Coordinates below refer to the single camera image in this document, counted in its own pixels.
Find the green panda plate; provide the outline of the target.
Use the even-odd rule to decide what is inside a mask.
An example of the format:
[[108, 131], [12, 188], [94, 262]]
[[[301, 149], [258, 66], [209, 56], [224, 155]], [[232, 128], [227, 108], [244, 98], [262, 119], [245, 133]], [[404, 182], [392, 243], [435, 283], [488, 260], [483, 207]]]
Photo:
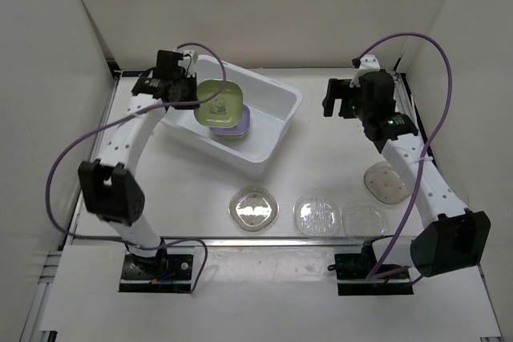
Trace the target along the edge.
[[194, 110], [195, 119], [202, 126], [231, 128], [241, 120], [243, 92], [236, 83], [206, 79], [198, 84], [197, 97], [198, 99], [207, 99], [215, 94], [220, 87], [223, 87], [223, 90], [216, 97], [209, 99], [206, 103], [201, 103]]

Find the purple panda plate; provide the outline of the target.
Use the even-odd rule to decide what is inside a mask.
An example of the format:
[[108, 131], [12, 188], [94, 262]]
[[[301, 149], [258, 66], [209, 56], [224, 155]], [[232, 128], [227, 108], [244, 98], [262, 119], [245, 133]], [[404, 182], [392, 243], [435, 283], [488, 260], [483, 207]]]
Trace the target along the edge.
[[211, 127], [210, 131], [221, 137], [241, 137], [248, 132], [251, 122], [251, 113], [246, 105], [243, 105], [242, 116], [237, 125], [230, 128]]

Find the clear smoky oval plate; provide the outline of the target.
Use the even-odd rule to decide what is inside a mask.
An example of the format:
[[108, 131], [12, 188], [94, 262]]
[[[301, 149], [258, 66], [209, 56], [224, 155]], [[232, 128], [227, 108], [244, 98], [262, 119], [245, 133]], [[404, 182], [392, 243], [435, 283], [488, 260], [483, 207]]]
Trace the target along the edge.
[[363, 182], [369, 193], [384, 204], [396, 205], [410, 196], [406, 185], [388, 162], [375, 163], [368, 168]]

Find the clear iridescent square plate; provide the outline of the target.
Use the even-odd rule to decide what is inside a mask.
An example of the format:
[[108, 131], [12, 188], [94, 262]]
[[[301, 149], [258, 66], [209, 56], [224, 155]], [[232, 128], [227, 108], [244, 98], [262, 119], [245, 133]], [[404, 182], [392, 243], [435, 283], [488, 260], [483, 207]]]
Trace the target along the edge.
[[232, 197], [228, 212], [243, 231], [258, 232], [274, 222], [279, 205], [267, 188], [250, 185]]

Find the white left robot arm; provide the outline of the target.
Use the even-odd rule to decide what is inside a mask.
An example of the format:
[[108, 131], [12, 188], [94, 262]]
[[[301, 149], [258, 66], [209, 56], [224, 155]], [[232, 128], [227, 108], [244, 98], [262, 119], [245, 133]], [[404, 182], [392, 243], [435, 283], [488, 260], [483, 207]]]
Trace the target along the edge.
[[144, 218], [145, 194], [135, 178], [143, 149], [157, 124], [173, 107], [199, 107], [193, 50], [159, 50], [156, 64], [143, 72], [131, 89], [124, 116], [114, 125], [107, 146], [79, 165], [79, 184], [88, 212], [111, 226], [121, 243], [153, 278], [168, 270], [163, 240]]

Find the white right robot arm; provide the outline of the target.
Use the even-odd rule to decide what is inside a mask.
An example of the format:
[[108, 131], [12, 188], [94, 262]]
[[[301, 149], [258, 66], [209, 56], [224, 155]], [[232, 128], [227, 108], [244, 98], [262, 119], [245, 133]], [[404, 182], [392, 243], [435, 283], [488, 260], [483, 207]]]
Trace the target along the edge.
[[359, 119], [366, 138], [393, 167], [410, 193], [407, 211], [417, 210], [423, 229], [408, 244], [398, 234], [378, 237], [362, 248], [360, 268], [371, 279], [389, 265], [399, 271], [416, 268], [423, 277], [438, 276], [480, 264], [491, 221], [484, 211], [472, 211], [446, 183], [413, 120], [400, 112], [395, 82], [385, 70], [371, 71], [357, 81], [332, 78], [322, 101], [323, 114]]

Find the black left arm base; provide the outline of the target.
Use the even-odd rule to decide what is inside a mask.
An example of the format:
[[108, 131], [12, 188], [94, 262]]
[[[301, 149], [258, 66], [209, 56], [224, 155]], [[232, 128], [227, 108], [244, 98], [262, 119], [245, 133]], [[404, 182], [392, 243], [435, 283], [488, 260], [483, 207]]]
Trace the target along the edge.
[[192, 289], [193, 262], [193, 254], [168, 254], [159, 268], [144, 268], [134, 255], [126, 254], [119, 292], [188, 294]]

